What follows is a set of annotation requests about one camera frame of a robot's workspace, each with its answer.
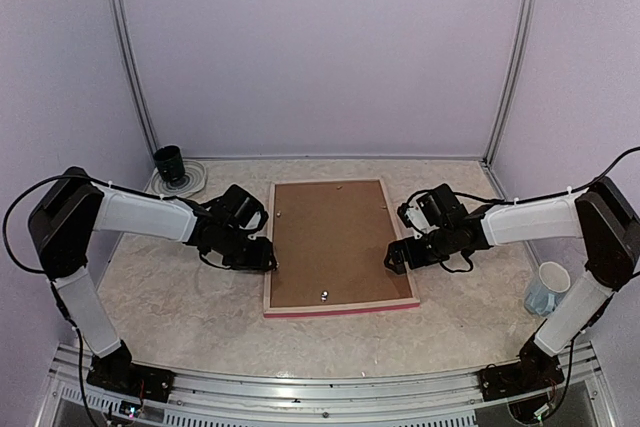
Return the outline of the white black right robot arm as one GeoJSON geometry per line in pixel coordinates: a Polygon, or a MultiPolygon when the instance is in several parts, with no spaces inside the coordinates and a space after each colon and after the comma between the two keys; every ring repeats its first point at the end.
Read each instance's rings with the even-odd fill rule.
{"type": "Polygon", "coordinates": [[[639,216],[607,175],[576,189],[522,200],[483,199],[468,210],[462,194],[441,184],[412,194],[397,215],[413,235],[389,244],[384,265],[396,274],[444,266],[458,254],[512,243],[557,241],[571,285],[560,304],[525,342],[516,361],[478,372],[486,401],[559,385],[558,356],[602,316],[613,296],[638,277],[639,216]]]}

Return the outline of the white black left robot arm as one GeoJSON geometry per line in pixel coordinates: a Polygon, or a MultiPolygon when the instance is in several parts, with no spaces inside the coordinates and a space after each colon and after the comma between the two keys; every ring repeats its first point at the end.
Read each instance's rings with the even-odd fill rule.
{"type": "Polygon", "coordinates": [[[215,253],[222,270],[266,273],[277,261],[272,242],[260,233],[268,220],[264,205],[236,184],[198,203],[114,186],[77,166],[46,183],[50,188],[27,227],[62,313],[92,353],[87,383],[142,401],[167,402],[175,375],[134,362],[90,274],[92,238],[119,232],[164,239],[194,248],[207,266],[215,253]]]}

